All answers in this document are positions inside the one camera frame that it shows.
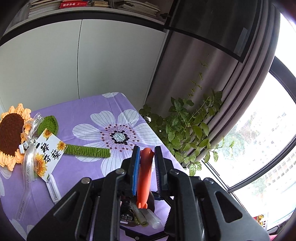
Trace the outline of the orange marker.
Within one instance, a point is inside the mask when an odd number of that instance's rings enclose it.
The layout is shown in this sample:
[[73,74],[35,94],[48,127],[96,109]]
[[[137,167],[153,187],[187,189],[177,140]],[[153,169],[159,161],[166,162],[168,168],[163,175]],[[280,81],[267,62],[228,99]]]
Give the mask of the orange marker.
[[140,167],[137,184],[137,208],[147,209],[151,187],[152,161],[154,152],[150,148],[140,151]]

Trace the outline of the green pen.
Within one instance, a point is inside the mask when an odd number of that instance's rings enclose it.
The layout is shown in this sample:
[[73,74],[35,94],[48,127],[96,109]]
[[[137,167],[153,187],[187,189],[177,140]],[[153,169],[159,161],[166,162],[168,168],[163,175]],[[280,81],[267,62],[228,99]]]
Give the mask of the green pen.
[[149,223],[147,219],[137,207],[134,208],[134,213],[137,217],[137,221],[140,223],[141,226],[148,226]]

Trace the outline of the grey fabric pen holder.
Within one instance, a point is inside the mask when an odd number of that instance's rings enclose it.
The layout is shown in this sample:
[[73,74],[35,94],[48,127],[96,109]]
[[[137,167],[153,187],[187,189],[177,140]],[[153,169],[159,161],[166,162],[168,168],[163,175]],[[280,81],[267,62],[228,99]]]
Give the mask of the grey fabric pen holder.
[[[149,199],[147,203],[148,203],[147,209],[150,209],[152,212],[154,212],[154,195],[151,191],[149,193]],[[135,207],[137,207],[135,196],[123,197],[123,200],[120,202],[120,224],[129,226],[129,227],[135,227],[140,225],[134,213]]]

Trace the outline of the white correction tape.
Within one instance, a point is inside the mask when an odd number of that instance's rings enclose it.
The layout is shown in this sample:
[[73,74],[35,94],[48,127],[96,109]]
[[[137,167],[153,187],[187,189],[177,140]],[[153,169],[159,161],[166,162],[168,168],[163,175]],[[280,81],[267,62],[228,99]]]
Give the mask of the white correction tape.
[[46,186],[48,188],[53,203],[57,204],[61,200],[62,196],[56,184],[55,178],[52,174],[50,174],[48,180],[46,181]]

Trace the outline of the sunflower gift card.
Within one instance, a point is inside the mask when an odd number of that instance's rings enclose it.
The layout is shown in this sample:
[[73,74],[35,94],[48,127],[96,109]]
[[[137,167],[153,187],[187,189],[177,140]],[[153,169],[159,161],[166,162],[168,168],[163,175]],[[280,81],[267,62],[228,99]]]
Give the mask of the sunflower gift card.
[[35,155],[35,172],[45,182],[49,181],[53,170],[62,158],[66,148],[67,145],[47,128],[38,137]]

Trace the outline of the green potted plant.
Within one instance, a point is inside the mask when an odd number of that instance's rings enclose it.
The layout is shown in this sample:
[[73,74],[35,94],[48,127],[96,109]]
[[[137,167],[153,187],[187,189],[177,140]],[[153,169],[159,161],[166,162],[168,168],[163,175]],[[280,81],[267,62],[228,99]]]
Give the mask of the green potted plant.
[[193,96],[197,89],[202,89],[199,84],[203,78],[203,70],[208,67],[206,61],[200,63],[199,73],[195,80],[192,80],[192,88],[186,98],[171,98],[171,106],[168,115],[163,118],[161,115],[152,112],[147,104],[139,110],[140,115],[161,139],[170,153],[194,176],[202,169],[202,164],[210,159],[218,161],[219,149],[228,149],[233,152],[234,142],[226,145],[213,145],[209,140],[210,128],[206,119],[214,117],[222,106],[222,91],[212,90],[205,94],[198,107],[194,107]]

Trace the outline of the clear printed ribbon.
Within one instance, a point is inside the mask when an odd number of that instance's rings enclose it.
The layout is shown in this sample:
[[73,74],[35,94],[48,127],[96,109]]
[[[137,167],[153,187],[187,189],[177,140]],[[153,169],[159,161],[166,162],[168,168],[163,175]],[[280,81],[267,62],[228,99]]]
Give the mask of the clear printed ribbon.
[[22,163],[23,192],[16,212],[16,220],[23,220],[32,195],[32,182],[37,179],[37,174],[35,173],[35,155],[38,137],[36,136],[36,132],[43,121],[43,116],[37,113],[33,120],[29,120],[24,124],[24,127],[28,125],[31,129],[28,134],[24,133],[25,141],[20,145],[21,154],[24,154]]

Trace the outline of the white bookshelf cabinet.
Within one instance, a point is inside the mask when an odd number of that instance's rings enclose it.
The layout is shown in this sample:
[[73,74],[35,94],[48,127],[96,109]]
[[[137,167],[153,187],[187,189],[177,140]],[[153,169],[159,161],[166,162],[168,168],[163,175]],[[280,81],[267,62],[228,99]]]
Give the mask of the white bookshelf cabinet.
[[107,92],[136,109],[148,96],[168,23],[114,7],[1,1],[1,110],[32,110]]

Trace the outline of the grey curtain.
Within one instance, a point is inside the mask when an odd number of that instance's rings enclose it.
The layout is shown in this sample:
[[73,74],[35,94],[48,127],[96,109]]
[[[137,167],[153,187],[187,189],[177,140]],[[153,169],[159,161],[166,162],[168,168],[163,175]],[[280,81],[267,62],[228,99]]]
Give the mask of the grey curtain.
[[146,103],[166,116],[171,98],[191,97],[194,104],[204,94],[222,92],[218,113],[206,120],[210,143],[218,144],[244,114],[260,89],[274,59],[280,12],[271,1],[259,4],[259,22],[243,61],[203,41],[172,34]]

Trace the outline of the red book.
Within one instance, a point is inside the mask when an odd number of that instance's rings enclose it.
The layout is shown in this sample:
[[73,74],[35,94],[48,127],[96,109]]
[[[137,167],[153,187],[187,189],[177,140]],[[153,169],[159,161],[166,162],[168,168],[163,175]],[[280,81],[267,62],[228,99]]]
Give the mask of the red book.
[[59,9],[77,8],[88,6],[88,1],[63,1],[60,3]]

